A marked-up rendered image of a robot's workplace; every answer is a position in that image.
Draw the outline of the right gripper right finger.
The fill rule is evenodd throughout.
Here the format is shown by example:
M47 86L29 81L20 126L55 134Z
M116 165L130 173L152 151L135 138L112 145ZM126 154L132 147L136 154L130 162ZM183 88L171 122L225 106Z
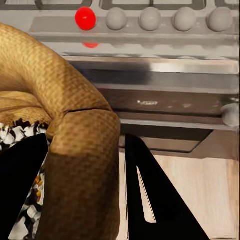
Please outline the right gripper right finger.
M129 240L210 240L144 141L125 134ZM145 220L139 168L156 223Z

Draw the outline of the popcorn bag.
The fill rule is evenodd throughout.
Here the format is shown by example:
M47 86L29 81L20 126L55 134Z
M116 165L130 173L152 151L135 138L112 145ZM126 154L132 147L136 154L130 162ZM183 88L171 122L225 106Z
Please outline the popcorn bag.
M116 240L118 115L61 55L5 23L0 23L0 123L2 132L34 123L47 129L43 206L34 240Z

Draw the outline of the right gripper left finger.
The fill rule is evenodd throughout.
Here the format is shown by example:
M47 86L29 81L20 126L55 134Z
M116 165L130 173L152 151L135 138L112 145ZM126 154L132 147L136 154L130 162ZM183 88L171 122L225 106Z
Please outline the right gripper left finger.
M0 153L0 240L9 240L48 151L46 134L37 133Z

